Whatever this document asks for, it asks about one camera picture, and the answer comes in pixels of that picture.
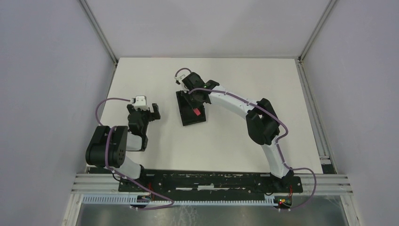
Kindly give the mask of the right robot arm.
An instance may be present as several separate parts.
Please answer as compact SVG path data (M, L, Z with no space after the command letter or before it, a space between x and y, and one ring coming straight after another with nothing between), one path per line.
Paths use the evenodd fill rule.
M200 122L201 117L205 115L204 104L222 106L242 117L246 121L249 137L261 146L267 158L273 189L284 192L290 187L294 172L285 165L282 152L277 147L282 122L269 100L263 98L260 101L252 101L240 97L216 81L204 82L192 71L188 74L176 72L174 79L176 84L182 87L177 96L183 100L179 105L183 117L190 116L193 124Z

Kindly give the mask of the red black screwdriver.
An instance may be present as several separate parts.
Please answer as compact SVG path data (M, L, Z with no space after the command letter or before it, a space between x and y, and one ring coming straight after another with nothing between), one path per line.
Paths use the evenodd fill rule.
M201 112L200 112L200 110L199 110L198 108L193 109L193 112L194 112L197 116L200 116L200 115L201 115Z

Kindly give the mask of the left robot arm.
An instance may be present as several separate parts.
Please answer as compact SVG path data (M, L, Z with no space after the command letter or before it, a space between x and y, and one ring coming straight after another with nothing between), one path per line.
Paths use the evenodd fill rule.
M86 163L131 178L130 186L137 192L144 191L148 186L148 179L141 175L144 167L130 160L127 152L146 150L148 125L160 119L159 106L153 103L152 108L128 104L127 126L97 126L86 150Z

